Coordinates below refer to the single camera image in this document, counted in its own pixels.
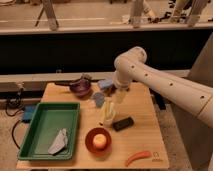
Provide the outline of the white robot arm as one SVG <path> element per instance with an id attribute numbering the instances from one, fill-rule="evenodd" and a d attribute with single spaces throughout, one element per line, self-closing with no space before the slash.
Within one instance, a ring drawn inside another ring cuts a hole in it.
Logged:
<path id="1" fill-rule="evenodd" d="M 114 60 L 114 85 L 126 90 L 132 81 L 141 82 L 213 128 L 213 88 L 149 67 L 146 59 L 139 46 L 120 54 Z"/>

